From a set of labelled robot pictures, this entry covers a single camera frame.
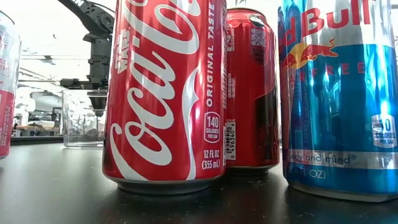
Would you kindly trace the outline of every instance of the black machine part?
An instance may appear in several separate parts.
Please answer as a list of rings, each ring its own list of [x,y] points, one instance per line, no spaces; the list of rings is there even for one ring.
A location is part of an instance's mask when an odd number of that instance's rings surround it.
[[[87,0],[58,0],[73,12],[89,31],[83,38],[91,43],[90,74],[88,81],[64,78],[61,86],[72,90],[107,90],[114,18],[102,8]],[[106,98],[92,98],[95,110],[105,109]]]

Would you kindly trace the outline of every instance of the black table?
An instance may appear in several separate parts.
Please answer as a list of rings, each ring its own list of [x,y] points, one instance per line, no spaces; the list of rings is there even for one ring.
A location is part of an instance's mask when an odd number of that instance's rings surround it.
[[[13,146],[0,160],[0,223],[398,223],[398,200],[359,203],[287,188],[282,168],[174,197],[135,195],[102,175],[102,151]]]

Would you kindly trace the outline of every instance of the blue and silver can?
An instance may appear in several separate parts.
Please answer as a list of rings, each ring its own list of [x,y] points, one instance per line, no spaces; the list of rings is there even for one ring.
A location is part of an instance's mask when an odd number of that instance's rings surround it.
[[[278,17],[289,185],[348,200],[398,197],[390,0],[284,0]]]

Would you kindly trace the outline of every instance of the clear glass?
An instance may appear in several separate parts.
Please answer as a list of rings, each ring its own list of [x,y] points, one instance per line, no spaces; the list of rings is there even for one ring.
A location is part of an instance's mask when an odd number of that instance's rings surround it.
[[[103,147],[106,97],[106,90],[62,91],[63,144],[66,147]]]

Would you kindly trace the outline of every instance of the red soda can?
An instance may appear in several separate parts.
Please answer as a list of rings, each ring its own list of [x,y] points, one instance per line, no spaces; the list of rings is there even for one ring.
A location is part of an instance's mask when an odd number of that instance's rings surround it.
[[[9,154],[21,38],[14,22],[0,11],[0,159]]]
[[[263,174],[279,163],[275,35],[252,9],[228,9],[227,21],[227,168]]]
[[[225,0],[118,0],[103,173],[184,194],[225,171]]]

